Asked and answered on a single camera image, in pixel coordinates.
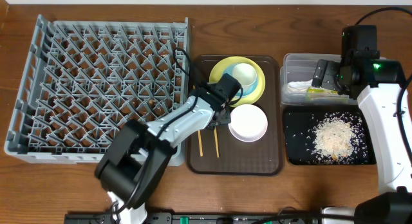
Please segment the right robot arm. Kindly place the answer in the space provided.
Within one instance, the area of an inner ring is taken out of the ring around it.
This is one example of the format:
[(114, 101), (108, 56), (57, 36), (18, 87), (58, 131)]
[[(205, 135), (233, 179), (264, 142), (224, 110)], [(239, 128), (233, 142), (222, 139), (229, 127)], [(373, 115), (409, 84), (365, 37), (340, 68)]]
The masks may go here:
[(313, 87), (357, 101), (373, 145), (379, 195), (356, 206), (354, 223), (411, 223), (410, 82), (398, 61), (380, 57), (374, 25), (343, 28), (341, 60), (319, 60), (315, 68)]

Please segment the white napkin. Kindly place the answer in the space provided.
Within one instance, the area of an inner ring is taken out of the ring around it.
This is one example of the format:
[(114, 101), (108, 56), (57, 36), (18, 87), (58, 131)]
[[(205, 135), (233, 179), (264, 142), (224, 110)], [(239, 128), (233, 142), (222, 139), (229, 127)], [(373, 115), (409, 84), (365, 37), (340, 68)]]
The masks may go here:
[(286, 86), (289, 92), (305, 92), (312, 87), (312, 80), (307, 81), (293, 81)]

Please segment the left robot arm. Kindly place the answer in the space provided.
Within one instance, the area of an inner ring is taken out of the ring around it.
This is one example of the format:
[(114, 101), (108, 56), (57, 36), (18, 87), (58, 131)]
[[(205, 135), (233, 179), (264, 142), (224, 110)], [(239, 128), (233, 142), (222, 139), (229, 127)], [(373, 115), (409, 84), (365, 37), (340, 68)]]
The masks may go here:
[(114, 199), (99, 221), (142, 223), (147, 215), (144, 203), (178, 144), (197, 131), (218, 125), (242, 91), (241, 84), (225, 73), (216, 83), (201, 83), (182, 106), (162, 118), (146, 124), (127, 121), (95, 169), (95, 177)]

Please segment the white bowl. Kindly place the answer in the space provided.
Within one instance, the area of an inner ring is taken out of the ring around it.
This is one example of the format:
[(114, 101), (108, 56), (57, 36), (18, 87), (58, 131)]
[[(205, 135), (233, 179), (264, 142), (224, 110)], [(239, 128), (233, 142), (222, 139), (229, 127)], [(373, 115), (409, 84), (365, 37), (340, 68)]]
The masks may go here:
[(268, 128), (268, 119), (262, 109), (252, 104), (243, 104), (230, 112), (228, 124), (231, 134), (242, 142), (255, 142), (262, 138)]

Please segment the wooden chopstick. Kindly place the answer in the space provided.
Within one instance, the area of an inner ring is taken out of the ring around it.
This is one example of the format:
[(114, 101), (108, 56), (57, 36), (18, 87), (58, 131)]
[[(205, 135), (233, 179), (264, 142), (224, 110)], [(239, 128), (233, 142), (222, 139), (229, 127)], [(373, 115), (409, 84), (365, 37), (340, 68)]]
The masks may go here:
[(217, 127), (214, 128), (214, 143), (215, 143), (215, 149), (216, 149), (216, 157), (220, 157), (220, 150), (219, 150), (219, 143), (218, 143), (218, 132), (217, 132)]
[(199, 152), (200, 152), (200, 157), (203, 157), (203, 145), (202, 145), (202, 139), (201, 139), (201, 131), (197, 131), (198, 134), (198, 145), (199, 145)]

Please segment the white cup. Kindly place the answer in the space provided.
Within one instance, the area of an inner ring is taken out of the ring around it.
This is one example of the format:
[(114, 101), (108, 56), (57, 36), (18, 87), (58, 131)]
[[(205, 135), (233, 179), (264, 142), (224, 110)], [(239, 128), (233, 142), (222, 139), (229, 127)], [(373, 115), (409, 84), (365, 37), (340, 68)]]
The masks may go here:
[(250, 88), (257, 80), (255, 68), (247, 63), (239, 63), (233, 67), (232, 76), (241, 84), (243, 89)]

